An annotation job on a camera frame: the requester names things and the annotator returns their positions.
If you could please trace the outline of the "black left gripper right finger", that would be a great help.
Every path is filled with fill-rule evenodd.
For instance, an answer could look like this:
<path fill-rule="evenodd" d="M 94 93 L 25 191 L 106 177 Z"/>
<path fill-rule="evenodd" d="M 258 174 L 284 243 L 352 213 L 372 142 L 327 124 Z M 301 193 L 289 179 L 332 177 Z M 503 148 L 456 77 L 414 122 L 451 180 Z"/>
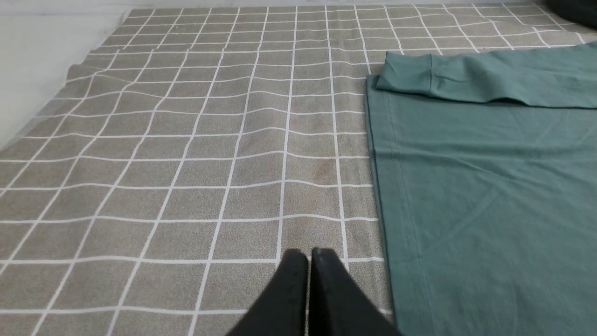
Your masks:
<path fill-rule="evenodd" d="M 312 250 L 310 336 L 400 336 L 349 275 L 337 253 Z"/>

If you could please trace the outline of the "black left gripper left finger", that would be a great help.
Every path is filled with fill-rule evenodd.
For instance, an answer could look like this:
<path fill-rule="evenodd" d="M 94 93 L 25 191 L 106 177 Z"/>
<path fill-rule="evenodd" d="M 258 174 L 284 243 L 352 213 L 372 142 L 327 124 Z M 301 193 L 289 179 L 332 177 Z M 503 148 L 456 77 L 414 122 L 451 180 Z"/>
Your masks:
<path fill-rule="evenodd" d="M 300 250 L 285 251 L 265 289 L 228 335 L 304 335 L 308 268 Z"/>

